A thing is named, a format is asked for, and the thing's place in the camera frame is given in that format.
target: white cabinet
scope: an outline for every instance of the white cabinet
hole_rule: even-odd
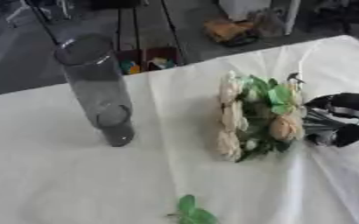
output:
[[[219,4],[230,19],[240,21],[246,19],[249,12],[269,8],[271,0],[219,0]]]

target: tripod leg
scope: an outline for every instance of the tripod leg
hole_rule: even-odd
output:
[[[182,58],[183,63],[186,65],[187,58],[185,57],[184,51],[182,50],[180,41],[178,39],[177,29],[176,29],[174,23],[172,22],[172,18],[170,17],[169,11],[167,9],[167,5],[165,4],[165,0],[160,0],[160,2],[162,4],[163,11],[165,12],[165,17],[167,19],[167,23],[169,24],[170,29],[172,30],[172,35],[174,36],[175,44],[177,45],[177,48],[179,51],[179,56]]]
[[[121,52],[121,25],[122,25],[122,17],[123,11],[118,9],[117,21],[116,21],[116,49]]]
[[[142,67],[142,53],[140,49],[140,34],[138,31],[138,21],[137,21],[137,8],[133,8],[133,24],[135,26],[135,35],[136,35],[136,48],[137,48],[137,63],[140,67]]]

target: white tablecloth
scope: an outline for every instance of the white tablecloth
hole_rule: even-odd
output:
[[[215,154],[228,70],[284,79],[307,98],[359,92],[359,41],[327,38],[127,77],[134,141],[109,147],[68,85],[0,95],[0,224],[164,224],[197,197],[222,224],[359,224],[359,143],[296,143],[240,164]]]

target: chair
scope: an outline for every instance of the chair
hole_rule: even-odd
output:
[[[350,0],[321,1],[310,13],[307,30],[315,26],[338,23],[346,34],[350,34],[351,25],[359,25],[359,1]]]

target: floor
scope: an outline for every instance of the floor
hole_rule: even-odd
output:
[[[312,33],[296,29],[289,37],[267,38],[252,45],[225,48],[210,41],[202,32],[204,21],[222,17],[221,10],[212,3],[213,1],[166,1],[190,63],[340,34],[337,30],[329,28]],[[139,10],[143,46],[172,45],[172,35],[161,11],[160,1],[150,0],[150,3],[150,6]],[[62,19],[60,15],[56,16],[50,28],[60,41],[89,32],[100,32],[115,37],[114,10],[79,14],[72,20]],[[124,49],[132,49],[135,45],[129,12],[125,13],[123,21],[122,45]],[[18,24],[18,28],[11,28],[0,19],[0,94],[65,82],[60,67],[53,61],[54,45],[32,14],[26,12],[19,19]],[[355,28],[353,33],[359,37],[359,27]]]

